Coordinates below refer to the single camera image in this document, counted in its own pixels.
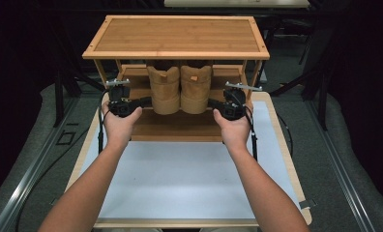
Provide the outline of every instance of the boot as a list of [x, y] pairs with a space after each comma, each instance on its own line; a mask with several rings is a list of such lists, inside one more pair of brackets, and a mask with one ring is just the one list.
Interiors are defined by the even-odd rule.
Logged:
[[182, 66], [180, 104], [182, 110], [190, 114], [203, 113], [207, 108], [212, 80], [212, 67], [209, 65], [194, 68], [189, 65]]
[[180, 108], [179, 68], [167, 61], [148, 62], [153, 109], [158, 114], [172, 114]]

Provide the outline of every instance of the person's right arm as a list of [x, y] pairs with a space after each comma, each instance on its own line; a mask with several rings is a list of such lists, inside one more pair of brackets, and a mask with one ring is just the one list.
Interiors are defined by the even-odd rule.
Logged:
[[223, 142], [233, 159], [251, 209], [262, 231], [309, 231], [291, 198], [270, 178], [247, 149], [250, 127], [245, 117], [228, 121], [214, 110]]

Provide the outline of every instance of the white surface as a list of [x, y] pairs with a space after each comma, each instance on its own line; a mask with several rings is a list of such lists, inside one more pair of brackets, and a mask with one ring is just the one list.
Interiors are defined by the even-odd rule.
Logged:
[[306, 8], [308, 0], [164, 0], [166, 7]]
[[[258, 160], [299, 207], [266, 103], [253, 104]], [[97, 151], [94, 136], [81, 173]], [[254, 215], [222, 143], [130, 142], [99, 218], [252, 219]]]

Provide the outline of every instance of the top shelf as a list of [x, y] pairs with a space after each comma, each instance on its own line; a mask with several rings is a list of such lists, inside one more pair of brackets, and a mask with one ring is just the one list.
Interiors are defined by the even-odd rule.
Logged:
[[268, 60], [252, 16], [108, 15], [84, 59]]

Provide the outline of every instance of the person's left hand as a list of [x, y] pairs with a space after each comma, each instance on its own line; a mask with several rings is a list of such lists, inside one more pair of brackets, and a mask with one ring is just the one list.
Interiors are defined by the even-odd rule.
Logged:
[[142, 114], [142, 108], [138, 107], [131, 115], [126, 118], [120, 118], [109, 111], [108, 101], [102, 105], [104, 117], [104, 127], [106, 130], [107, 144], [124, 149], [131, 140], [133, 125]]

